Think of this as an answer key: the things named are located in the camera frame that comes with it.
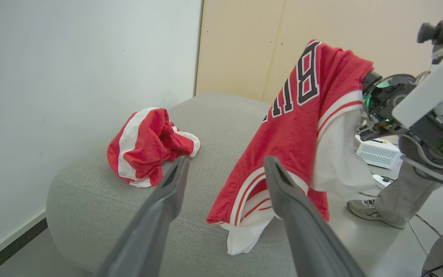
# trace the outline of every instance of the beige wall panel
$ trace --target beige wall panel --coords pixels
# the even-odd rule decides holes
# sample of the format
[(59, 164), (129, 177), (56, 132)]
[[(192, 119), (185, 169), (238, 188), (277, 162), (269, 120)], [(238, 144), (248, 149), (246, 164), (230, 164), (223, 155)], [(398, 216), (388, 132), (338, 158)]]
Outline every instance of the beige wall panel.
[(284, 0), (205, 0), (196, 94), (262, 99)]
[(286, 0), (263, 101), (271, 103), (313, 38), (351, 49), (383, 77), (430, 67), (432, 44), (418, 44), (423, 22), (443, 19), (443, 0)]

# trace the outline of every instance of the black baseboard strip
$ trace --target black baseboard strip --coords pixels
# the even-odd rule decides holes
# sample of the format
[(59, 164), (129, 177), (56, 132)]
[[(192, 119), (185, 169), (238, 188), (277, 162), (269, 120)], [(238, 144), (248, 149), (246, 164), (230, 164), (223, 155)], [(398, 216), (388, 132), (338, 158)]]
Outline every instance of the black baseboard strip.
[(35, 226), (26, 231), (23, 235), (17, 238), (14, 242), (8, 245), (5, 249), (0, 252), (0, 265), (7, 261), (11, 256), (16, 254), (21, 248), (27, 245), (31, 240), (33, 240), (37, 235), (42, 233), (47, 228), (47, 220), (42, 219)]

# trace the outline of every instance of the gray sneaker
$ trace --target gray sneaker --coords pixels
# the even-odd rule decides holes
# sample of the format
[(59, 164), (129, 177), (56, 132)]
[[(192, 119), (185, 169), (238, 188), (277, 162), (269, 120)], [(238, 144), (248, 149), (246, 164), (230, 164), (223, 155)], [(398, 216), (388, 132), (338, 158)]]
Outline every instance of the gray sneaker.
[(380, 216), (374, 207), (374, 201), (375, 200), (351, 200), (348, 201), (346, 205), (348, 205), (348, 209), (350, 209), (354, 215), (360, 217), (361, 219), (378, 220), (398, 229), (405, 228), (406, 224), (398, 224), (388, 221)]

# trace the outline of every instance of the gray sofa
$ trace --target gray sofa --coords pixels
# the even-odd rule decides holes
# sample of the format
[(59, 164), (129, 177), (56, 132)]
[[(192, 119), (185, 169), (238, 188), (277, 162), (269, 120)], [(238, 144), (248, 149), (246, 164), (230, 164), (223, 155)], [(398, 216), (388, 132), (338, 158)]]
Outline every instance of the gray sofa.
[[(170, 225), (160, 276), (296, 275), (282, 221), (274, 219), (254, 249), (237, 256), (226, 253), (228, 231), (206, 223), (268, 109), (256, 100), (206, 93), (168, 110), (176, 126), (199, 137), (202, 147), (190, 162), (182, 211)], [(58, 250), (91, 272), (154, 190), (119, 179), (109, 167), (106, 150), (104, 145), (61, 170), (47, 198), (47, 222)], [(164, 163), (164, 172), (170, 164)]]

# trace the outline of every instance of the black knob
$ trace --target black knob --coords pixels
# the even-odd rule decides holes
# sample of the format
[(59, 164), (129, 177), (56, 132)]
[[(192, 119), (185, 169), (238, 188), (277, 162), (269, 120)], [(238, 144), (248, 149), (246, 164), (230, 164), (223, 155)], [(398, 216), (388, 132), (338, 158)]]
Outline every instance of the black knob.
[(418, 31), (418, 37), (416, 42), (423, 43), (430, 39), (435, 38), (435, 27), (430, 23), (423, 23)]

